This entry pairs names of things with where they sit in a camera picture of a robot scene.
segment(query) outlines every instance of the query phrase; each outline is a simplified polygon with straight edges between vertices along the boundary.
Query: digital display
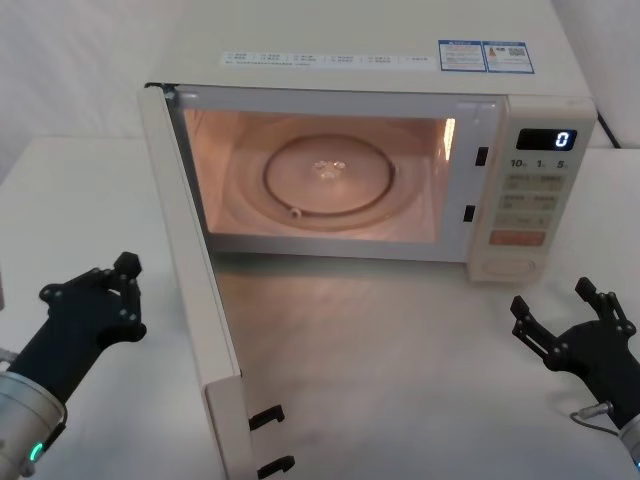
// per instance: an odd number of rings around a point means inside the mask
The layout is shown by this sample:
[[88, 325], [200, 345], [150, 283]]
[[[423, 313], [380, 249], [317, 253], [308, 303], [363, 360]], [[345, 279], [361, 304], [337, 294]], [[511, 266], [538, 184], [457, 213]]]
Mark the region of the digital display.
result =
[[541, 128], [525, 128], [520, 130], [518, 150], [556, 150], [568, 152], [576, 143], [576, 130], [551, 130]]

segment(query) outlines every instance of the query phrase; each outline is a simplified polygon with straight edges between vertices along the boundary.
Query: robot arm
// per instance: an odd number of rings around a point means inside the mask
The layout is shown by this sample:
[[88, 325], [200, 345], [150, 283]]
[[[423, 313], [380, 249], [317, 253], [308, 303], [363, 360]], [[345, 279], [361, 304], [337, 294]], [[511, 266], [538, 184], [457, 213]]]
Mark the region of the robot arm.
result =
[[113, 270], [94, 268], [40, 298], [48, 319], [0, 373], [0, 480], [34, 473], [34, 464], [62, 433], [65, 403], [100, 354], [146, 334], [140, 317], [138, 257], [124, 252]]
[[599, 406], [583, 409], [582, 418], [606, 413], [621, 430], [619, 437], [640, 468], [640, 364], [628, 346], [636, 327], [627, 319], [615, 293], [598, 293], [585, 277], [578, 281], [576, 292], [593, 308], [598, 320], [571, 327], [556, 337], [536, 321], [518, 296], [511, 304], [516, 317], [513, 334], [542, 358], [549, 370], [572, 373], [585, 383]]

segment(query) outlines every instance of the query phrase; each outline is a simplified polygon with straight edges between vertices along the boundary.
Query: microwave label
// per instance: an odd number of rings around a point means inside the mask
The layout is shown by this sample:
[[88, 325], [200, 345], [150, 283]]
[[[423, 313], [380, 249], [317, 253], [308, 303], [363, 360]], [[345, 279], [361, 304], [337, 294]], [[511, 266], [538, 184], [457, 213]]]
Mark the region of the microwave label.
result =
[[489, 73], [533, 74], [533, 65], [524, 42], [482, 42]]
[[440, 68], [443, 72], [486, 72], [482, 42], [473, 40], [440, 40]]
[[317, 70], [437, 70], [436, 58], [426, 55], [224, 52], [225, 67], [296, 68]]

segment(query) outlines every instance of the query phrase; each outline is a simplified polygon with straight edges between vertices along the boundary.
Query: power cord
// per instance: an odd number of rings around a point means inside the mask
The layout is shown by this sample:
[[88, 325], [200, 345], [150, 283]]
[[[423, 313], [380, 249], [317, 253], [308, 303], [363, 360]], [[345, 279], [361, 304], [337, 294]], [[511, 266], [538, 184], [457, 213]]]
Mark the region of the power cord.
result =
[[599, 432], [608, 433], [609, 435], [613, 435], [615, 437], [618, 436], [618, 432], [615, 432], [615, 431], [610, 430], [608, 428], [600, 427], [598, 425], [593, 425], [591, 423], [583, 422], [578, 417], [579, 417], [578, 412], [573, 412], [571, 415], [569, 415], [569, 418], [571, 420], [573, 420], [574, 422], [576, 422], [578, 425], [582, 425], [583, 427], [591, 428], [592, 430], [598, 430]]
[[599, 432], [608, 433], [609, 435], [617, 437], [618, 432], [616, 432], [615, 430], [600, 427], [599, 425], [593, 425], [592, 423], [587, 423], [584, 421], [593, 417], [597, 417], [598, 415], [605, 415], [612, 411], [613, 405], [611, 404], [611, 402], [603, 402], [599, 403], [598, 405], [594, 405], [593, 407], [586, 407], [578, 410], [577, 412], [573, 412], [569, 415], [569, 418], [583, 427], [590, 428], [592, 430], [598, 430]]
[[604, 117], [602, 116], [599, 110], [598, 110], [598, 123], [600, 123], [600, 125], [602, 126], [602, 129], [604, 130], [604, 133], [606, 133], [607, 137], [609, 137], [609, 141], [611, 142], [611, 145], [613, 145], [613, 148], [616, 148], [616, 149], [622, 148], [620, 146], [620, 142], [618, 142], [618, 139], [614, 135], [613, 130], [611, 130], [611, 128], [609, 127], [609, 124], [606, 122], [606, 120], [604, 119]]

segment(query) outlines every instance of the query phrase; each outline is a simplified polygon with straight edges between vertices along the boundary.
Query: microwave control panel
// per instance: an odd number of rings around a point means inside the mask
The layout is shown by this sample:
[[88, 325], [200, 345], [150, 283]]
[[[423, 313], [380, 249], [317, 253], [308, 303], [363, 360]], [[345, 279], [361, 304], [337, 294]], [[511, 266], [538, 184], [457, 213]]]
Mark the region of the microwave control panel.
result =
[[506, 103], [470, 250], [472, 280], [540, 275], [596, 121], [590, 99]]

